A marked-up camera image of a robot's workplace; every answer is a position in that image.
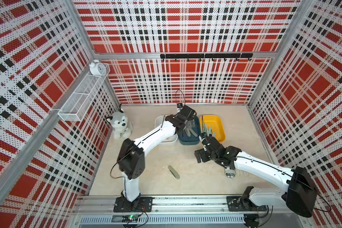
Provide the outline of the olive knife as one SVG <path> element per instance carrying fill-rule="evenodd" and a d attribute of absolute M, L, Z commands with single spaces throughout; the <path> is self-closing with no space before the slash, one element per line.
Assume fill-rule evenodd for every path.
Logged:
<path fill-rule="evenodd" d="M 194 137 L 198 137 L 198 134 L 197 134 L 192 128 L 189 128 L 189 132 L 190 132 Z"/>

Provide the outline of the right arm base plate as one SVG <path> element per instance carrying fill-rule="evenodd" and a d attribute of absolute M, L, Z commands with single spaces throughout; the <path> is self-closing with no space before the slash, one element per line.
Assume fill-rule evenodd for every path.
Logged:
<path fill-rule="evenodd" d="M 240 196 L 227 196 L 226 200 L 229 212 L 267 212 L 268 210 L 266 205 L 256 206 L 248 199 L 241 199 Z"/>

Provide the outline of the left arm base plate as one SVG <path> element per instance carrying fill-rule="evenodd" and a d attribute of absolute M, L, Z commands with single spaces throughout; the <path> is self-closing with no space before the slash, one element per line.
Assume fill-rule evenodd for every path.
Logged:
<path fill-rule="evenodd" d="M 151 212 L 153 206 L 153 197 L 139 196 L 130 202 L 125 196 L 116 199 L 113 212 Z"/>

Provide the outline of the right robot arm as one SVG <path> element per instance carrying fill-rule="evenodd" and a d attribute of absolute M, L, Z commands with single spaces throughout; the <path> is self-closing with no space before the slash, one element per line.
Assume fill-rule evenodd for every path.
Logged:
<path fill-rule="evenodd" d="M 306 168 L 291 169 L 268 163 L 237 147 L 224 147 L 215 137 L 205 133 L 199 139 L 203 148 L 195 151 L 198 162 L 214 161 L 225 169 L 228 178 L 234 178 L 239 170 L 275 185 L 274 189 L 248 186 L 240 198 L 245 207 L 285 204 L 299 216 L 312 217 L 318 190 Z"/>

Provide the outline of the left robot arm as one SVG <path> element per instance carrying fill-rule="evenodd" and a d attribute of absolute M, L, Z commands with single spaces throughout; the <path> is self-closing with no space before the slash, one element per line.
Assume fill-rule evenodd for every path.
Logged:
<path fill-rule="evenodd" d="M 117 164 L 122 172 L 124 189 L 122 196 L 130 203 L 140 198 L 139 177 L 145 170 L 145 158 L 148 153 L 179 131 L 186 128 L 186 123 L 196 117 L 196 111 L 187 105 L 178 106 L 174 115 L 163 118 L 161 124 L 146 135 L 131 140 L 125 139 L 117 158 Z"/>

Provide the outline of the olive knife two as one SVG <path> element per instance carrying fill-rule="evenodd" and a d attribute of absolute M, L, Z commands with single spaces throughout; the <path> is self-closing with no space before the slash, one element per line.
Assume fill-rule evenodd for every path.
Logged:
<path fill-rule="evenodd" d="M 174 178 L 176 178 L 178 180 L 180 179 L 180 175 L 177 173 L 177 171 L 171 165 L 168 166 L 168 169 Z"/>

